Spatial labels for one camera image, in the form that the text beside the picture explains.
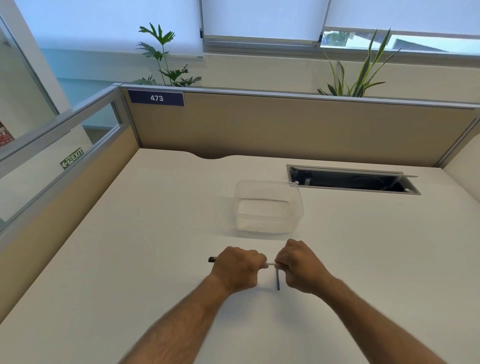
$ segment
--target blue label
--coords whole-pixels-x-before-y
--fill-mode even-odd
[[[183,92],[128,90],[134,104],[185,106]]]

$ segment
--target hand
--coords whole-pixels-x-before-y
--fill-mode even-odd
[[[288,239],[275,258],[275,268],[285,272],[289,287],[320,298],[330,292],[336,278],[303,241]]]
[[[258,271],[268,268],[266,262],[267,257],[256,250],[229,246],[216,258],[210,276],[217,278],[230,295],[255,287]]]

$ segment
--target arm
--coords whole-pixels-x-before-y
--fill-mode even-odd
[[[289,239],[275,262],[275,268],[285,271],[288,286],[318,296],[335,311],[369,363],[446,364],[332,276],[304,242]]]
[[[202,283],[155,322],[120,364],[193,363],[223,302],[255,287],[266,261],[256,250],[226,248]]]

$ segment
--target green exit sign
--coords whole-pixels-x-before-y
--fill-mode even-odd
[[[60,165],[63,167],[64,170],[66,170],[68,166],[73,164],[78,158],[80,158],[83,153],[84,151],[81,148],[78,148],[72,154],[66,157],[62,162],[60,162]]]

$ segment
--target forearm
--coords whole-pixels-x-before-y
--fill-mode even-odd
[[[121,364],[193,363],[229,293],[208,276],[155,322]]]
[[[335,311],[371,364],[445,364],[412,335],[334,279],[322,299]]]

